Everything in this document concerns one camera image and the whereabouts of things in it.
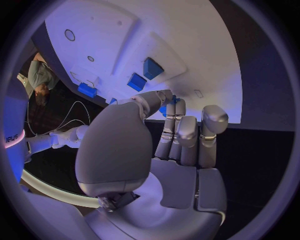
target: white robot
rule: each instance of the white robot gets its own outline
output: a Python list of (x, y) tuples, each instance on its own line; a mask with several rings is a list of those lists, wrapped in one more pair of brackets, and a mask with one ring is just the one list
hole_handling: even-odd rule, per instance
[[(150, 91), (113, 102), (90, 126), (26, 138), (21, 120), (28, 97), (22, 88), (11, 81), (4, 110), (5, 147), (15, 176), (19, 181), (24, 163), (34, 153), (64, 145), (78, 148), (78, 184), (101, 205), (85, 217), (69, 216), (81, 225), (82, 234), (89, 236), (86, 239), (206, 240), (215, 236), (227, 208), (225, 186), (214, 168), (216, 134), (228, 125), (228, 115), (220, 107), (203, 109), (198, 133), (197, 119), (185, 116), (183, 99), (175, 100), (170, 90)], [(13, 106), (22, 115), (17, 119)], [(152, 137), (144, 120), (161, 106), (166, 106), (165, 125), (152, 158)]]

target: small hole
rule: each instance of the small hole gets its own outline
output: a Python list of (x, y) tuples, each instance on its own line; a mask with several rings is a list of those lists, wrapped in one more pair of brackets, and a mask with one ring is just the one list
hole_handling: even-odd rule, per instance
[(94, 59), (91, 56), (88, 56), (87, 59), (90, 60), (91, 62), (94, 61)]
[(66, 31), (64, 31), (64, 35), (68, 40), (72, 42), (75, 41), (75, 35), (71, 30), (67, 29)]

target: white surface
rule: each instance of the white surface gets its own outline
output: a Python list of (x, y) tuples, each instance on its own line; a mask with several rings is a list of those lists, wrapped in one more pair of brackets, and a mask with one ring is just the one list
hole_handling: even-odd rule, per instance
[(36, 190), (40, 191), (41, 193), (43, 193), (53, 199), (56, 199), (56, 200), (59, 200), (59, 201), (62, 201), (62, 202), (68, 203), (68, 204), (73, 204), (73, 205), (87, 207), (87, 208), (97, 209), (100, 207), (97, 198), (92, 198), (92, 197), (88, 197), (88, 196), (80, 196), (80, 195), (76, 195), (76, 194), (69, 193), (66, 191), (62, 191), (60, 189), (57, 189), (53, 186), (50, 186), (50, 185), (38, 180), (36, 177), (31, 175), (26, 170), (23, 170), (22, 179), (26, 183), (28, 183), (30, 186), (35, 188)]
[[(186, 101), (186, 115), (198, 121), (202, 108), (214, 104), (227, 112), (230, 123), (241, 121), (236, 49), (208, 0), (69, 0), (46, 19), (46, 27), (72, 81), (79, 84), (70, 74), (74, 66), (98, 76), (97, 94), (107, 103), (137, 94), (128, 79), (153, 57), (166, 72), (148, 80), (142, 92), (170, 89)], [(66, 29), (75, 41), (65, 37)], [(164, 117), (157, 112), (149, 119)]]

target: man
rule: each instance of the man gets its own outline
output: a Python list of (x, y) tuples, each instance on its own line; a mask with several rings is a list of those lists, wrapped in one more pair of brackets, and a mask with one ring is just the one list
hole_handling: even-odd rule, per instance
[(31, 61), (28, 71), (28, 82), (35, 90), (35, 101), (39, 106), (45, 106), (48, 102), (50, 92), (58, 83), (59, 78), (48, 67), (46, 61), (38, 52)]

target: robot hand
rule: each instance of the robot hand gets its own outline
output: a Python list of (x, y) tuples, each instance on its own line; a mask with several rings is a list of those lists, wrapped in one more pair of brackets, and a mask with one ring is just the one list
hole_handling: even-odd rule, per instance
[(53, 131), (50, 132), (49, 135), (51, 137), (57, 137), (56, 144), (52, 145), (53, 149), (58, 149), (63, 147), (64, 145), (69, 146), (70, 148), (79, 148), (81, 141), (87, 131), (89, 126), (82, 125), (79, 127), (73, 127), (68, 131)]

